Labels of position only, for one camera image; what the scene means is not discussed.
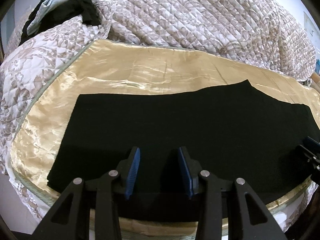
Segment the black pants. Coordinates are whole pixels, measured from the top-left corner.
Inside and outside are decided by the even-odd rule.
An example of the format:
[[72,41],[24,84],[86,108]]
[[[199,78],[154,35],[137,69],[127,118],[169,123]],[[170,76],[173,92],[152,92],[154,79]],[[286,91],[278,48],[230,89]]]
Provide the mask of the black pants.
[[140,149],[133,193],[117,197],[120,217],[195,222],[180,147],[218,178],[244,178],[269,204],[310,176],[298,147],[319,140],[310,108],[274,99],[248,81],[169,95],[87,94],[77,98],[48,186],[100,178]]

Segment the beige floral quilted comforter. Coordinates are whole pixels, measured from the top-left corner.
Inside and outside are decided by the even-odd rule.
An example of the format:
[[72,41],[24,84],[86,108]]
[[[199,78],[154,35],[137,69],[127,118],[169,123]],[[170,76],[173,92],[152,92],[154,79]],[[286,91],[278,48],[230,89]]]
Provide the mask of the beige floral quilted comforter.
[[268,70],[297,87],[316,64],[316,49],[302,25],[275,0],[94,0],[101,24],[76,16],[21,44],[22,27],[10,38],[1,65],[1,170],[22,203],[41,220],[55,200],[42,192],[45,167],[24,165],[13,139],[45,85],[93,41],[195,50]]

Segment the golden satin bed sheet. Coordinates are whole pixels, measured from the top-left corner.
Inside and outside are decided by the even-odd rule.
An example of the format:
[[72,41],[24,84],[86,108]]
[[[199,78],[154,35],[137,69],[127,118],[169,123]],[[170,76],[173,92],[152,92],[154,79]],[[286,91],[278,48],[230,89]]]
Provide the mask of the golden satin bed sheet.
[[9,173],[34,194],[44,216],[58,197],[47,186],[47,175],[78,95],[173,94],[244,80],[280,101],[308,105],[319,120],[319,93],[291,77],[202,51],[95,41],[32,100],[12,143]]

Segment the black clothes pile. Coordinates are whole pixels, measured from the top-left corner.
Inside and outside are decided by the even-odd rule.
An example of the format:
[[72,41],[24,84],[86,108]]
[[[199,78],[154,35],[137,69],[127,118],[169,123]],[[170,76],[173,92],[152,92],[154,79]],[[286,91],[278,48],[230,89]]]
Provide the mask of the black clothes pile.
[[31,36],[26,34],[27,24],[25,23],[22,29],[20,44],[23,44],[41,32],[63,24],[65,21],[79,15],[82,16],[82,22],[85,25],[96,26],[100,24],[99,16],[92,0],[69,0],[46,14],[40,22],[38,31]]

